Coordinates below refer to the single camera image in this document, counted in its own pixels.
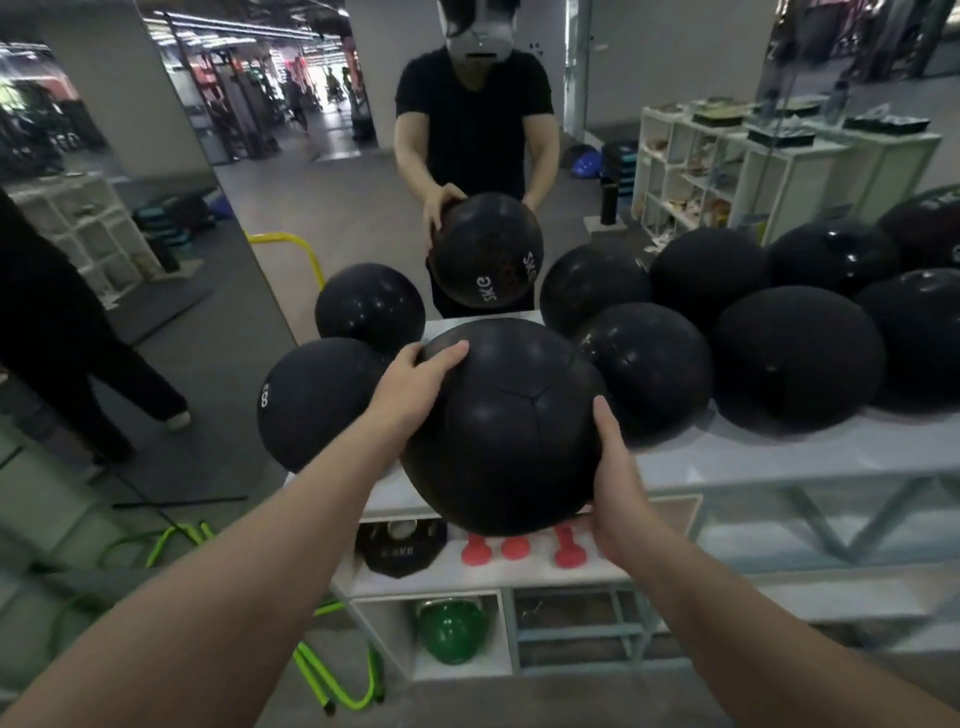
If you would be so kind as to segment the person's left forearm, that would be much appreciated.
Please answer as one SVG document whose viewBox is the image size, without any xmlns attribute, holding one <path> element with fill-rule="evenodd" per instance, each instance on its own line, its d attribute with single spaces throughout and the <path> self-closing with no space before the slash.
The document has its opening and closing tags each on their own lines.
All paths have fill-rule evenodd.
<svg viewBox="0 0 960 728">
<path fill-rule="evenodd" d="M 252 728 L 405 439 L 358 418 L 288 486 L 117 603 L 0 728 Z"/>
</svg>

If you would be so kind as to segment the black weight plate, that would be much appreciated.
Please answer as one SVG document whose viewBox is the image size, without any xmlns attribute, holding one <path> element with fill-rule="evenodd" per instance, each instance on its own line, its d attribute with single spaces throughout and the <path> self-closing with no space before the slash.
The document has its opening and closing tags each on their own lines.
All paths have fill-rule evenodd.
<svg viewBox="0 0 960 728">
<path fill-rule="evenodd" d="M 441 518 L 400 519 L 361 523 L 355 547 L 371 572 L 400 579 L 430 567 L 448 540 Z"/>
</svg>

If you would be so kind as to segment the green agility hurdle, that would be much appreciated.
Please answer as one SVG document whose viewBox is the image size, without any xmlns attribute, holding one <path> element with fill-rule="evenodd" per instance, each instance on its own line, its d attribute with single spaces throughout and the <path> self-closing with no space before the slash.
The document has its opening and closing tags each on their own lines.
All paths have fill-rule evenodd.
<svg viewBox="0 0 960 728">
<path fill-rule="evenodd" d="M 330 718 L 336 715 L 338 707 L 362 712 L 385 702 L 385 667 L 381 655 L 370 642 L 366 644 L 366 691 L 360 697 L 351 696 L 343 688 L 306 640 L 297 644 L 293 660 L 321 710 Z"/>
<path fill-rule="evenodd" d="M 150 550 L 143 562 L 143 568 L 152 569 L 162 562 L 164 552 L 172 539 L 179 536 L 186 539 L 191 545 L 198 547 L 216 537 L 216 532 L 210 524 L 201 520 L 197 524 L 175 523 L 164 529 L 142 531 L 113 540 L 97 555 L 94 565 L 104 568 L 109 564 L 112 554 L 126 547 L 149 546 Z"/>
</svg>

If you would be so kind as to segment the black medicine ball white print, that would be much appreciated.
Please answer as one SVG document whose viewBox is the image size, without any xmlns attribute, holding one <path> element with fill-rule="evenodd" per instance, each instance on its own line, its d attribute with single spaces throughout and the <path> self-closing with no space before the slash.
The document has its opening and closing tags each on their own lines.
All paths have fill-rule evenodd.
<svg viewBox="0 0 960 728">
<path fill-rule="evenodd" d="M 257 398 L 260 440 L 299 473 L 368 407 L 388 358 L 353 338 L 321 338 L 286 353 Z"/>
</svg>

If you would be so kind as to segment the black rod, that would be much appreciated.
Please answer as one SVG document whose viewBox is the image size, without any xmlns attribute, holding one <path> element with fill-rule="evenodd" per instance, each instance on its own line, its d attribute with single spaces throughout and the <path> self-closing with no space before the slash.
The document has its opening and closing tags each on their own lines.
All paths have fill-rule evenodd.
<svg viewBox="0 0 960 728">
<path fill-rule="evenodd" d="M 196 507 L 196 506 L 208 506 L 208 505 L 221 505 L 221 504 L 245 504 L 249 500 L 248 496 L 244 495 L 234 495 L 234 496 L 218 496 L 211 498 L 193 498 L 186 500 L 175 500 L 175 501 L 151 501 L 151 500 L 141 500 L 137 502 L 120 502 L 110 505 L 110 508 L 115 511 L 129 511 L 134 509 L 159 509 L 165 510 L 170 508 L 185 508 L 185 507 Z"/>
</svg>

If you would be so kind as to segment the person's right hand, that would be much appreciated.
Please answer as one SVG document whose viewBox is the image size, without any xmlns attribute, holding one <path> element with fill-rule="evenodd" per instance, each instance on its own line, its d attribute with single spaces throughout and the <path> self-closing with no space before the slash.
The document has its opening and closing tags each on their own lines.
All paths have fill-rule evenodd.
<svg viewBox="0 0 960 728">
<path fill-rule="evenodd" d="M 595 482 L 591 523 L 597 547 L 636 581 L 650 572 L 666 524 L 650 504 L 634 455 L 626 446 L 626 470 L 612 482 Z"/>
</svg>

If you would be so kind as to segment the black seamed medicine ball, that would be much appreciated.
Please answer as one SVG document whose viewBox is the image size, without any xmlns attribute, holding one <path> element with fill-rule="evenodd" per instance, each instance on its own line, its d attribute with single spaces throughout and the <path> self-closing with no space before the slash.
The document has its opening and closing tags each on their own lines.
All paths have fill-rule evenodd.
<svg viewBox="0 0 960 728">
<path fill-rule="evenodd" d="M 414 490 L 439 516 L 487 538 L 572 519 L 593 498 L 602 446 L 600 372 L 561 334 L 522 318 L 461 322 L 423 346 L 419 363 L 466 341 L 401 455 Z"/>
</svg>

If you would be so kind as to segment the green kettlebell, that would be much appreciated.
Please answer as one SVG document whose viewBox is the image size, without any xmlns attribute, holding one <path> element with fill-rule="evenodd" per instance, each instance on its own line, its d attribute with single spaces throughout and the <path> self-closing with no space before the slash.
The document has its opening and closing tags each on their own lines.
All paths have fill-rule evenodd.
<svg viewBox="0 0 960 728">
<path fill-rule="evenodd" d="M 480 596 L 422 601 L 414 609 L 414 622 L 423 649 L 447 666 L 473 661 L 490 630 L 490 617 Z"/>
</svg>

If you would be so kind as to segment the person's left hand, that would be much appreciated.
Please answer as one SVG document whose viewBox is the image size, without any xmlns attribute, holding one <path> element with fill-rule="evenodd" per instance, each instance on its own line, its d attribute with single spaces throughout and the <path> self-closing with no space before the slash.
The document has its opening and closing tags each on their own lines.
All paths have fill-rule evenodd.
<svg viewBox="0 0 960 728">
<path fill-rule="evenodd" d="M 415 383 L 413 370 L 425 360 L 423 349 L 421 343 L 402 347 L 381 376 L 363 415 L 363 421 L 396 454 L 426 421 L 440 393 Z"/>
</svg>

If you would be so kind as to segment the white storage rack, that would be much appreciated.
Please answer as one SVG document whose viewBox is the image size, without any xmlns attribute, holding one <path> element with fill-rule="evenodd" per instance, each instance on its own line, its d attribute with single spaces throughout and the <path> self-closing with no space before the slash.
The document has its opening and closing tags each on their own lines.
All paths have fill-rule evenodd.
<svg viewBox="0 0 960 728">
<path fill-rule="evenodd" d="M 960 412 L 907 418 L 870 409 L 798 439 L 763 438 L 709 409 L 639 456 L 660 516 L 749 577 L 762 594 L 854 647 L 894 658 L 960 659 Z M 370 571 L 350 548 L 330 589 L 386 664 L 410 681 L 610 674 L 686 668 L 666 625 L 582 524 L 585 565 L 554 564 L 552 530 L 530 555 L 470 567 L 446 547 L 404 578 Z M 486 643 L 446 665 L 424 650 L 423 601 L 480 597 Z"/>
</svg>

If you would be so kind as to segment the person's right forearm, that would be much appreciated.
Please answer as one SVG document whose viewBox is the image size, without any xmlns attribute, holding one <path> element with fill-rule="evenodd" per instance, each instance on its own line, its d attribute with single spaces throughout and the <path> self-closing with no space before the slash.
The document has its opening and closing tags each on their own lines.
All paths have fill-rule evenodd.
<svg viewBox="0 0 960 728">
<path fill-rule="evenodd" d="M 959 711 L 818 633 L 669 527 L 627 534 L 627 572 L 738 728 L 960 728 Z"/>
</svg>

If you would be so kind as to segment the large wall mirror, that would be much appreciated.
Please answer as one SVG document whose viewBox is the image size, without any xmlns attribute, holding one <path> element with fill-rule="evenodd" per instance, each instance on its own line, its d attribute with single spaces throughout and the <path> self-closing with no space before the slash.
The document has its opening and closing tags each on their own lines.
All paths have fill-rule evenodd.
<svg viewBox="0 0 960 728">
<path fill-rule="evenodd" d="M 707 96 L 762 98 L 827 92 L 849 58 L 780 69 L 766 57 L 779 0 L 578 0 L 588 19 L 586 126 L 628 131 L 643 107 Z M 443 44 L 437 0 L 345 0 L 378 136 L 393 135 L 403 67 Z M 960 73 L 856 82 L 849 109 L 890 103 L 931 119 L 943 140 L 918 189 L 960 181 Z M 252 234 L 286 232 L 313 244 L 327 273 L 377 261 L 429 294 L 422 209 L 393 152 L 296 165 L 293 152 L 220 167 L 217 177 Z"/>
</svg>

